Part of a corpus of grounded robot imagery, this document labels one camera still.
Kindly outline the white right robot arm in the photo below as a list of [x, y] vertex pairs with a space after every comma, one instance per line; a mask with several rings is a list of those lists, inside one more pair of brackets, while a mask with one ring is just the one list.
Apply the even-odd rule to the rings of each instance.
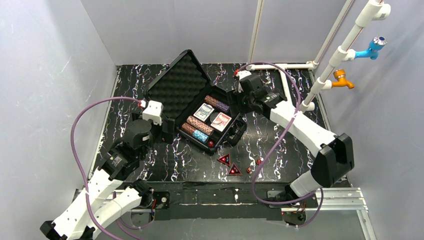
[[249, 71], [236, 73], [238, 88], [228, 91], [230, 109], [236, 113], [255, 112], [284, 128], [314, 156], [311, 169], [286, 185], [282, 196], [262, 200], [269, 205], [287, 205], [310, 197], [319, 188], [329, 188], [354, 166], [353, 141], [337, 135], [305, 116], [280, 93], [269, 91], [260, 77]]

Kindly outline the orange blue chip stack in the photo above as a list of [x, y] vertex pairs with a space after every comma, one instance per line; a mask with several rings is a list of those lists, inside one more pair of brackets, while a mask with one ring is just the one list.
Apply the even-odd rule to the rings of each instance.
[[195, 118], [194, 116], [189, 116], [186, 119], [186, 122], [196, 128], [197, 130], [201, 131], [202, 133], [206, 134], [207, 136], [211, 136], [214, 133], [214, 129], [201, 120]]

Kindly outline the upper all-in triangle button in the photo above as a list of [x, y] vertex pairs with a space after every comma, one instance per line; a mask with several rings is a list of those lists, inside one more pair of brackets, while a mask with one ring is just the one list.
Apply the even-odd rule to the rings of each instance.
[[227, 153], [227, 154], [219, 157], [217, 159], [217, 161], [220, 162], [220, 163], [222, 163], [222, 164], [224, 164], [224, 165], [226, 165], [226, 166], [228, 166], [228, 167], [231, 166], [231, 159], [230, 159], [230, 154], [229, 153]]

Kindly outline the orange tap valve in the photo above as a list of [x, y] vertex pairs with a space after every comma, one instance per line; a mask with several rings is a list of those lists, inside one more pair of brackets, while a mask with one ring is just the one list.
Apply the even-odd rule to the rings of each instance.
[[333, 72], [333, 76], [335, 81], [333, 81], [331, 84], [332, 88], [348, 87], [348, 89], [353, 89], [355, 87], [352, 82], [347, 80], [346, 71], [344, 69], [337, 69]]

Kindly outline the light blue chip stack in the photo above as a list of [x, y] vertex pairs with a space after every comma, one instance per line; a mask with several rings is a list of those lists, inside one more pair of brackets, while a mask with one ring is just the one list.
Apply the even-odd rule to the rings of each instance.
[[206, 135], [205, 133], [201, 132], [200, 130], [196, 129], [193, 133], [192, 136], [197, 139], [199, 142], [205, 144], [208, 142], [209, 140], [209, 136]]

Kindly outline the blue playing card deck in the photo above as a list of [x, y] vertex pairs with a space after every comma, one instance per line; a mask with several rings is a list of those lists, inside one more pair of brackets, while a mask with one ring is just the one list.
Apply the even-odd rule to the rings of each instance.
[[215, 109], [206, 103], [203, 103], [193, 114], [195, 118], [198, 120], [201, 120], [202, 122], [205, 122], [210, 115], [215, 111]]

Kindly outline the red black chip stack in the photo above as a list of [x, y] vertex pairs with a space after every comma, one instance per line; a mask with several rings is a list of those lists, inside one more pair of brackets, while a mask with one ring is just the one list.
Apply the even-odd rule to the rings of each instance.
[[186, 122], [181, 126], [181, 129], [190, 136], [193, 136], [197, 130], [195, 127]]

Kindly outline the all-in triangle button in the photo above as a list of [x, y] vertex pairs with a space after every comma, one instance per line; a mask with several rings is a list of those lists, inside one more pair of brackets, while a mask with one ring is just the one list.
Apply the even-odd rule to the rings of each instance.
[[240, 169], [237, 167], [237, 165], [235, 163], [233, 163], [230, 167], [230, 170], [228, 171], [228, 176], [240, 176], [242, 174], [242, 172], [240, 171]]
[[217, 159], [217, 161], [220, 162], [220, 163], [222, 163], [222, 164], [224, 164], [224, 165], [226, 165], [226, 166], [228, 166], [228, 167], [231, 166], [231, 159], [230, 159], [230, 154], [229, 153], [227, 153], [227, 154], [219, 157]]

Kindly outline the clear round dealer button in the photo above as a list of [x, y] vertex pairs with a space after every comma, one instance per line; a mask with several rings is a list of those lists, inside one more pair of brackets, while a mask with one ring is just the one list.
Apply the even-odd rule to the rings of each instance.
[[221, 125], [225, 120], [222, 118], [221, 112], [214, 112], [210, 116], [211, 125]]

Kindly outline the purple poker chip stack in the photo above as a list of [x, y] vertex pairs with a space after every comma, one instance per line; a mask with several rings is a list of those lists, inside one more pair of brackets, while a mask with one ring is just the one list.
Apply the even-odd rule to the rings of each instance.
[[230, 110], [230, 107], [222, 102], [217, 103], [217, 108], [219, 108], [222, 112], [227, 113]]

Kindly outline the red playing card deck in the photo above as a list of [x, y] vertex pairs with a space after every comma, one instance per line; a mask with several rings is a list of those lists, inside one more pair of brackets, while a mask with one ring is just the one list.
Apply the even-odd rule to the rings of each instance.
[[222, 112], [211, 121], [210, 126], [217, 131], [223, 132], [227, 125], [231, 122], [232, 118]]

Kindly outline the blue tap valve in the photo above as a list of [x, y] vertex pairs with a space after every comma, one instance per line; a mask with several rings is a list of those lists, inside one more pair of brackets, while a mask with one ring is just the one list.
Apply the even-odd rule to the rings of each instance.
[[387, 44], [387, 40], [383, 36], [375, 36], [369, 43], [368, 48], [363, 51], [355, 52], [355, 59], [358, 58], [369, 58], [376, 60], [379, 56], [379, 51]]

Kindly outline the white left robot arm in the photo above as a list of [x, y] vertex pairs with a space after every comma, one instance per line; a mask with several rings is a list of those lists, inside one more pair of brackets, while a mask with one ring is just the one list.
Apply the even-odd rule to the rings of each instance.
[[138, 206], [150, 207], [154, 189], [144, 180], [132, 182], [125, 190], [105, 200], [140, 166], [155, 143], [164, 141], [160, 114], [143, 113], [126, 128], [93, 172], [84, 189], [56, 219], [45, 221], [40, 231], [49, 240], [94, 240], [123, 214]]

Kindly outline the lower all-in triangle button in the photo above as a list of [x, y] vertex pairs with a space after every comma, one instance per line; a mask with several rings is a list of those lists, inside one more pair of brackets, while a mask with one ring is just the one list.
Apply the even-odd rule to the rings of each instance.
[[240, 171], [240, 169], [237, 167], [237, 165], [235, 163], [233, 163], [230, 167], [230, 170], [228, 171], [228, 176], [240, 176], [242, 174], [242, 172]]

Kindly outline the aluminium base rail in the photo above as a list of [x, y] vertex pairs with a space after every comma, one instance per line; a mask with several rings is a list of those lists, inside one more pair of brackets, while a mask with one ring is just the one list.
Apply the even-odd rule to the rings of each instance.
[[283, 204], [282, 200], [269, 204], [260, 202], [246, 184], [206, 184], [155, 187], [141, 202], [127, 204], [120, 212], [153, 213], [157, 221], [176, 219], [248, 219], [266, 218], [278, 221], [277, 211], [283, 214], [305, 211], [356, 211], [367, 240], [376, 239], [368, 217], [368, 207], [361, 189], [332, 187], [317, 190], [309, 197]]

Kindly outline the black foam-lined poker case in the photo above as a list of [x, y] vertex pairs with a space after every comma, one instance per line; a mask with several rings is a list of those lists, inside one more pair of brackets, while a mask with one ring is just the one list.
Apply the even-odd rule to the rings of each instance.
[[161, 102], [162, 114], [175, 119], [175, 134], [191, 141], [201, 150], [214, 154], [219, 146], [228, 143], [236, 146], [247, 130], [247, 123], [241, 113], [231, 115], [230, 110], [225, 114], [232, 118], [223, 132], [214, 130], [208, 142], [213, 141], [214, 146], [209, 147], [208, 142], [202, 143], [191, 135], [185, 133], [181, 126], [186, 123], [189, 116], [205, 103], [205, 97], [211, 96], [228, 105], [226, 91], [213, 85], [210, 77], [203, 70], [200, 62], [192, 50], [187, 49], [171, 62], [159, 74], [145, 91], [147, 100]]

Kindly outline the brown black chip stack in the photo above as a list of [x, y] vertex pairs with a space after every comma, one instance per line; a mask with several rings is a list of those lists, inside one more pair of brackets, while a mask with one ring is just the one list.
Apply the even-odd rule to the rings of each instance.
[[217, 99], [216, 99], [216, 98], [214, 98], [214, 97], [211, 97], [210, 95], [207, 95], [207, 96], [204, 98], [204, 101], [205, 101], [205, 103], [207, 103], [208, 105], [213, 106], [214, 108], [218, 108], [218, 105], [219, 105], [219, 103], [220, 103], [220, 101], [219, 101], [219, 100], [217, 100]]

